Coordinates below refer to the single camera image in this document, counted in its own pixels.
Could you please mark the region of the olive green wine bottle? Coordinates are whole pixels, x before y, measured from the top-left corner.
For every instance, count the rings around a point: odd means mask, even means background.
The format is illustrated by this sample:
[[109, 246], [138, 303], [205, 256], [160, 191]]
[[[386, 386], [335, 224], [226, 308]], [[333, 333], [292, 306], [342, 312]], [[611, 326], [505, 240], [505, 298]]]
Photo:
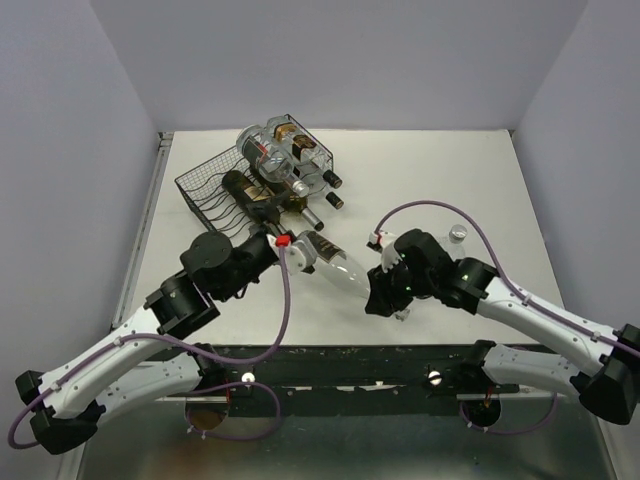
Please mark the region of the olive green wine bottle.
[[315, 231], [324, 229], [323, 221], [311, 210], [306, 197], [300, 197], [283, 183], [268, 182], [279, 206], [286, 212], [297, 214], [304, 219]]

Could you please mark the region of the black wire wine rack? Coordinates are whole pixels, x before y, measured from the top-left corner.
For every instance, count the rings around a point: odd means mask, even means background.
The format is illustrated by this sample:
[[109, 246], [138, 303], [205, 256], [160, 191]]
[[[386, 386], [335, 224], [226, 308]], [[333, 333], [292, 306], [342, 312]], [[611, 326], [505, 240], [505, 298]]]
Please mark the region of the black wire wine rack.
[[[315, 140], [317, 140], [324, 148], [329, 151], [329, 153], [333, 157], [333, 171], [335, 172], [334, 155], [325, 146], [325, 144], [322, 143], [314, 134], [312, 134], [307, 128], [305, 128], [302, 123], [295, 119], [292, 115], [284, 115], [290, 116], [292, 120], [296, 121], [304, 130], [311, 134]], [[199, 221], [205, 226], [206, 229], [219, 230], [223, 233], [229, 234], [230, 236], [235, 236], [248, 226], [260, 223], [256, 223], [249, 219], [247, 215], [235, 203], [233, 198], [223, 189], [221, 180], [223, 176], [230, 170], [239, 170], [244, 173], [250, 180], [252, 180], [256, 186], [268, 188], [269, 181], [262, 178], [259, 172], [254, 167], [252, 167], [249, 162], [239, 153], [236, 148], [236, 143], [234, 146], [204, 161], [203, 163], [192, 168], [186, 173], [179, 175], [175, 179], [175, 184], [190, 211], [199, 219]], [[295, 165], [294, 172], [300, 178], [300, 173]], [[342, 208], [344, 202], [335, 193], [336, 190], [337, 189], [327, 187], [323, 192], [319, 194], [309, 194], [308, 196], [306, 196], [308, 205], [311, 210], [312, 200], [314, 198], [325, 199], [336, 210]], [[275, 203], [279, 208], [280, 218], [283, 216], [297, 217], [305, 221], [297, 214], [286, 212], [281, 206], [278, 205], [276, 199]], [[266, 225], [274, 230], [278, 230], [280, 228], [280, 223], [278, 225]]]

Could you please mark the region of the round clear bottle silver cap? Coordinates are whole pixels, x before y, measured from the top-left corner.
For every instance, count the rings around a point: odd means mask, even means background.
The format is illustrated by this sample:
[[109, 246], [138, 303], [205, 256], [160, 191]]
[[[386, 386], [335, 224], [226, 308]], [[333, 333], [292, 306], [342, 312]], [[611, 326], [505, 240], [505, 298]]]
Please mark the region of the round clear bottle silver cap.
[[264, 127], [246, 127], [237, 137], [236, 148], [265, 180], [282, 183], [300, 197], [309, 195], [309, 187], [294, 172], [291, 155]]

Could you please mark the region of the clear square bottle black label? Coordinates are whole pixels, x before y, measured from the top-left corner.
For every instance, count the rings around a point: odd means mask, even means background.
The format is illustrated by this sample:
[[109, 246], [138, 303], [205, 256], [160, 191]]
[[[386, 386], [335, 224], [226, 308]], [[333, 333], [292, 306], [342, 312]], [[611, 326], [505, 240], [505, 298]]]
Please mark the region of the clear square bottle black label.
[[310, 195], [319, 194], [327, 187], [338, 189], [342, 186], [342, 179], [332, 170], [332, 160], [321, 150], [302, 149], [297, 168]]

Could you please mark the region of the square clear bottle dark cap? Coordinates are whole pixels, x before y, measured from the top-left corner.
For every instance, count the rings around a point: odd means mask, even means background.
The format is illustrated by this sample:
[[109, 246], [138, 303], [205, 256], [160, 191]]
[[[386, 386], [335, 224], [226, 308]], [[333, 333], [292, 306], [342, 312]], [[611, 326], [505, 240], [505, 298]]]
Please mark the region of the square clear bottle dark cap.
[[300, 159], [301, 150], [308, 148], [321, 150], [329, 156], [332, 160], [333, 170], [333, 157], [329, 151], [296, 121], [292, 120], [290, 116], [284, 115], [270, 118], [266, 122], [266, 130], [292, 155], [296, 168]]

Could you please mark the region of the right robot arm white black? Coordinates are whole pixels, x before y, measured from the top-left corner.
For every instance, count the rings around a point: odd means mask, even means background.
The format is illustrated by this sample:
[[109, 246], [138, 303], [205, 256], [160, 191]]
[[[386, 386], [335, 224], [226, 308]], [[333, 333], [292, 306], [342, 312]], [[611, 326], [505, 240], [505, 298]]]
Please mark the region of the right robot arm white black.
[[520, 350], [478, 341], [460, 367], [469, 390], [523, 385], [575, 398], [595, 416], [627, 425], [639, 402], [639, 330], [600, 324], [542, 300], [489, 264], [454, 260], [429, 233], [373, 232], [368, 247], [380, 255], [367, 276], [366, 313], [389, 317], [413, 300], [443, 305], [497, 321], [544, 346]]

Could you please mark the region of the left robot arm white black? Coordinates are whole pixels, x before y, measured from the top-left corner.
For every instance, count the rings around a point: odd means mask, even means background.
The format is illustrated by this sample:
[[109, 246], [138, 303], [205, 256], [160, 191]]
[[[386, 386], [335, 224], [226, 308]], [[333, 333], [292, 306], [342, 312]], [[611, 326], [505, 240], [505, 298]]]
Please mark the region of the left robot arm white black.
[[34, 445], [52, 455], [86, 443], [115, 413], [166, 395], [214, 393], [222, 365], [246, 365], [272, 356], [273, 343], [252, 358], [217, 354], [186, 343], [220, 312], [218, 302], [239, 299], [270, 267], [287, 270], [291, 236], [261, 222], [233, 245], [212, 229], [197, 236], [180, 256], [182, 268], [151, 293], [117, 329], [66, 364], [48, 371], [28, 370], [16, 379]]

